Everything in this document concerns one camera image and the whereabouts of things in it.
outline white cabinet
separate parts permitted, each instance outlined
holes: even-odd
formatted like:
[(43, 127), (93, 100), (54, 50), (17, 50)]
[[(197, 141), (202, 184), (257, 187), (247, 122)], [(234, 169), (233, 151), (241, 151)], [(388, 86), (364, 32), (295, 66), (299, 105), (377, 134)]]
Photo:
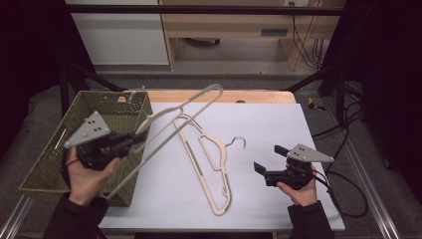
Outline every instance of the white cabinet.
[[(66, 0), (68, 4), (157, 5), (156, 0)], [(168, 65), (159, 14), (73, 13), (94, 65)]]

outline beige plastic hanger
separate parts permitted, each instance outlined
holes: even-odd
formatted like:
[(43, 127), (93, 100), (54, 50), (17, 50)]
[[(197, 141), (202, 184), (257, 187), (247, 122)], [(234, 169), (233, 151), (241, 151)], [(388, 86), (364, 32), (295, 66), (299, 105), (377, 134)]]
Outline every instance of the beige plastic hanger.
[[(202, 145), (202, 148), (204, 149), (204, 151), (205, 151), (205, 153), (208, 157), (208, 160), (211, 162), (211, 165), (212, 165), (214, 171), (221, 171), (221, 174), (222, 174), (223, 180), (224, 180), (223, 194), (227, 197), (226, 203), (221, 208), (217, 207), (215, 200), (214, 200), (214, 197), (212, 196), (210, 189), (208, 187), (207, 181), (205, 180), (205, 177), (202, 173), (201, 167), (199, 166), (199, 163), (196, 159), (196, 156), (193, 153), (193, 150), (190, 146), (190, 143), (187, 140), (187, 137), (184, 134), (183, 130), (180, 130), (180, 124), (178, 122), (179, 119), (184, 119), (186, 121), (190, 121), (190, 123), (193, 124), (201, 132), (201, 134), (198, 136), (198, 139), (199, 139), (199, 141)], [(205, 194), (207, 195), (207, 198), (208, 198), (208, 201), (209, 201), (209, 203), (212, 207), (212, 210), (214, 211), (214, 213), (216, 215), (220, 216), (220, 215), (224, 214), (227, 211), (227, 209), (230, 207), (230, 204), (232, 202), (232, 192), (230, 190), (230, 185), (229, 185), (229, 180), (227, 178), (226, 165), (225, 165), (226, 159), (227, 159), (226, 146), (224, 145), (224, 143), (218, 137), (215, 137), (215, 136), (209, 134), (208, 132), (206, 132), (203, 127), (201, 127), (192, 117), (190, 117), (188, 115), (185, 115), (185, 114), (178, 115), (175, 118), (173, 118), (173, 122), (174, 122), (174, 125), (176, 126), (176, 128), (179, 129), (178, 132), (179, 132), (180, 138), (182, 139), (183, 144), (185, 145), (186, 150), (189, 154), (189, 157), (192, 161), (192, 164), (195, 167), (196, 174), (198, 175), (199, 180), (201, 181), (202, 187), (205, 190)], [(208, 148), (206, 147), (206, 145), (203, 141), (203, 138), (208, 138), (209, 140), (214, 142), (218, 146), (218, 148), (220, 149), (220, 165), (219, 166), (215, 165), (215, 162), (212, 159), (211, 154), (208, 151)]]
[[(118, 193), (122, 187), (124, 187), (124, 185), (126, 183), (128, 183), (128, 181), (133, 178), (137, 172), (143, 167), (143, 165), (148, 162), (166, 143), (168, 143), (180, 130), (182, 130), (186, 125), (188, 125), (193, 119), (195, 119), (199, 114), (201, 114), (203, 111), (205, 111), (205, 109), (207, 109), (211, 104), (213, 104), (215, 101), (217, 101), (217, 99), (219, 99), (222, 95), (223, 95), (223, 87), (218, 85), (218, 84), (214, 84), (211, 85), (207, 88), (205, 88), (204, 90), (200, 91), (199, 93), (197, 93), (196, 95), (194, 95), (193, 97), (187, 99), (185, 102), (181, 103), (180, 105), (178, 105), (177, 107), (171, 107), (171, 108), (167, 108), (164, 109), (158, 113), (152, 114), (151, 116), (147, 116), (146, 120), (139, 126), (139, 128), (136, 130), (136, 134), (138, 133), (142, 133), (146, 130), (149, 129), (149, 127), (151, 126), (151, 124), (159, 119), (160, 117), (168, 114), (168, 113), (172, 113), (175, 111), (179, 111), (179, 115), (183, 114), (183, 108), (188, 105), (189, 103), (192, 103), (193, 101), (195, 101), (196, 99), (204, 96), (205, 94), (211, 92), (211, 91), (218, 91), (218, 95), (216, 97), (214, 97), (213, 99), (211, 99), (211, 101), (209, 101), (204, 107), (202, 107), (198, 112), (196, 112), (190, 120), (187, 120), (184, 124), (182, 124), (179, 128), (177, 128), (174, 132), (172, 132), (162, 143), (159, 144), (159, 146), (157, 146), (149, 155), (144, 155), (142, 158), (142, 162), (133, 169), (133, 171), (127, 175), (127, 177), (121, 181), (121, 183), (108, 195), (105, 197), (105, 199), (110, 200), (113, 196), (115, 196), (116, 193)], [(165, 125), (159, 132), (157, 132), (155, 135), (149, 136), (148, 140), (143, 143), (142, 145), (139, 145), (138, 147), (134, 147), (131, 149), (130, 153), (140, 153), (143, 151), (143, 149), (151, 142), (153, 141), (157, 136), (159, 136), (167, 127), (169, 127), (172, 124), (172, 120), (169, 121), (169, 123), (167, 125)]]

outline black sleeve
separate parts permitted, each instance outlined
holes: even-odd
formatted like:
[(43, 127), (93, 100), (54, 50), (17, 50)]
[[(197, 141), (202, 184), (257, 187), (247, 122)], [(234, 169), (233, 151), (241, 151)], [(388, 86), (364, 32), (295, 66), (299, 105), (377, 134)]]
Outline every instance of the black sleeve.
[(288, 209), (293, 223), (291, 239), (334, 238), (320, 201), (305, 207), (293, 205)]
[(71, 202), (69, 195), (66, 193), (56, 206), (43, 238), (97, 238), (98, 225), (108, 210), (106, 199), (96, 197), (89, 207), (85, 207)]

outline metal hanger hook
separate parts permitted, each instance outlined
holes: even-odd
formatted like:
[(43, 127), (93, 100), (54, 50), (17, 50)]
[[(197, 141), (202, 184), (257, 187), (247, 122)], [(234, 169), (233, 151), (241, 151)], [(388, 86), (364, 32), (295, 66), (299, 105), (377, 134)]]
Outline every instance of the metal hanger hook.
[(241, 140), (243, 141), (243, 148), (246, 148), (246, 140), (245, 140), (243, 137), (241, 137), (241, 136), (235, 136), (235, 137), (233, 137), (232, 142), (227, 143), (227, 144), (226, 144), (226, 147), (227, 147), (227, 146), (232, 145), (232, 144), (233, 144), (233, 142), (234, 142), (236, 139), (241, 139)]

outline person's arm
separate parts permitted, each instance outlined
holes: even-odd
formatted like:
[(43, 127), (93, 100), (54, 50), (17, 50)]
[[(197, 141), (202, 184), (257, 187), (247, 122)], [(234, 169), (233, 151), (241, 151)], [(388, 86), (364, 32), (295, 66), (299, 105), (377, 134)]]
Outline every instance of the person's arm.
[(67, 161), (71, 192), (65, 193), (56, 206), (44, 239), (97, 238), (98, 225), (108, 209), (106, 199), (98, 195), (119, 162), (119, 158), (113, 159), (103, 171), (86, 169), (78, 161), (76, 150), (71, 149)]
[(322, 204), (317, 200), (315, 179), (300, 190), (293, 190), (283, 182), (278, 182), (277, 186), (290, 196), (295, 204), (288, 208), (293, 224), (291, 239), (334, 238)]

